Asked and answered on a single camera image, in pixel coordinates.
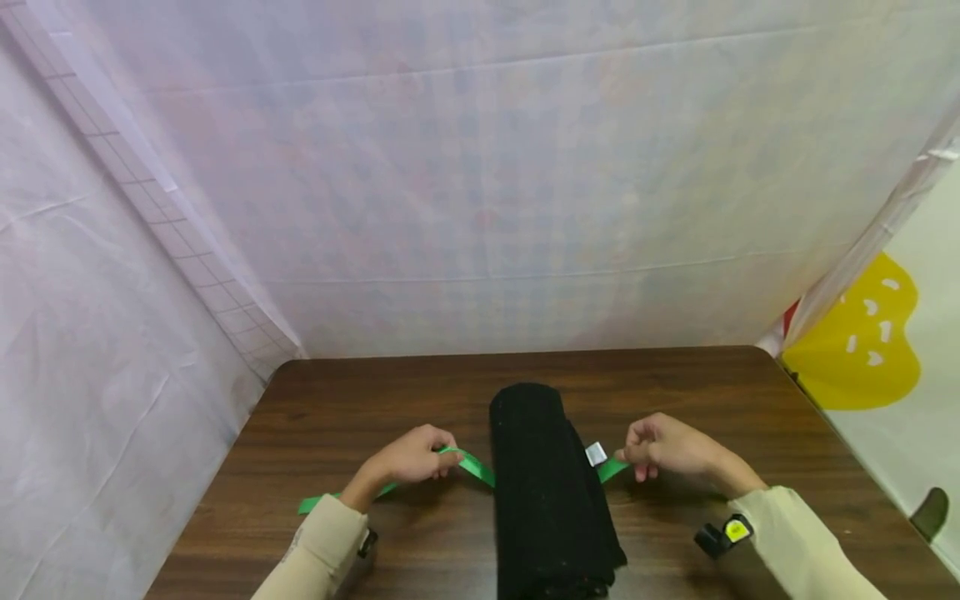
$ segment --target rolled black towel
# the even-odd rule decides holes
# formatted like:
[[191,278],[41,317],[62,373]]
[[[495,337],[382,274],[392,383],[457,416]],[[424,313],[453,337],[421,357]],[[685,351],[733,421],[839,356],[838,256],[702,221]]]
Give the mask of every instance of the rolled black towel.
[[627,563],[600,479],[557,390],[518,383],[490,405],[498,600],[602,598]]

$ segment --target tent wall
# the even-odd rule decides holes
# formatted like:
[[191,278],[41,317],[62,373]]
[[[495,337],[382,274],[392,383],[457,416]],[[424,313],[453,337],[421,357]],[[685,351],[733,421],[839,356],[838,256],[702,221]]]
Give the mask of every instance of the tent wall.
[[960,578],[958,223],[960,163],[783,360]]
[[25,10],[312,356],[753,343],[960,90],[946,1]]
[[262,391],[0,27],[0,598],[140,597]]

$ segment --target white backdrop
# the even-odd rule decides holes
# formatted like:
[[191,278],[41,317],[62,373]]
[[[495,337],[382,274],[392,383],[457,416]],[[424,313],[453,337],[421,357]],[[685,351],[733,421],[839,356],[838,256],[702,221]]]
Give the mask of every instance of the white backdrop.
[[312,356],[753,343],[960,91],[946,0],[27,7]]
[[15,54],[0,27],[0,599],[130,600],[262,384]]

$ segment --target forearm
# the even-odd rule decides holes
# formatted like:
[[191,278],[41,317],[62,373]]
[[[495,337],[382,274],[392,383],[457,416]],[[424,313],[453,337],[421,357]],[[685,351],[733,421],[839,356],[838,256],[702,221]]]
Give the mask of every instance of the forearm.
[[882,598],[853,567],[836,537],[800,497],[770,489],[743,459],[722,453],[710,471],[731,508],[754,526],[757,554],[791,598]]
[[366,512],[383,478],[364,466],[338,500],[324,496],[253,600],[325,600],[353,565],[367,533]]

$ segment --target yellow decoration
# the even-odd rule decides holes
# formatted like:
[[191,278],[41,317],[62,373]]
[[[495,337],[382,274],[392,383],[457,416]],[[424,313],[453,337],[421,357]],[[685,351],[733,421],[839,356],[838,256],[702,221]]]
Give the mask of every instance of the yellow decoration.
[[904,333],[917,297],[910,275],[881,253],[783,362],[824,409],[893,404],[920,379]]

